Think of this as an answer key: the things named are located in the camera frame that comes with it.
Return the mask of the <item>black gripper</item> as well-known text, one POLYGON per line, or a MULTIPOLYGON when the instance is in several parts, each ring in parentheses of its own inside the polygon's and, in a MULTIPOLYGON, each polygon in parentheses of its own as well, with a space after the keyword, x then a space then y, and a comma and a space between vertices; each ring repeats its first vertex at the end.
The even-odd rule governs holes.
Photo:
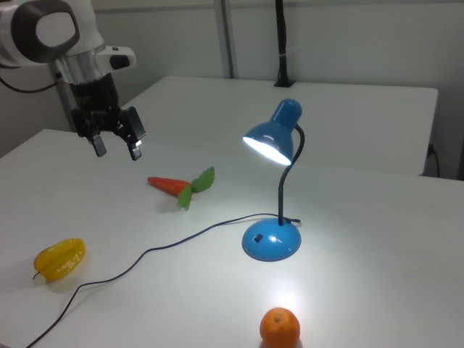
POLYGON ((112 75, 109 73, 88 83, 70 84, 70 88, 77 104, 71 112, 75 130, 90 141, 96 156, 107 153, 100 133, 111 131, 126 142, 131 159, 138 160, 146 131, 135 107, 125 111, 120 107, 112 75))

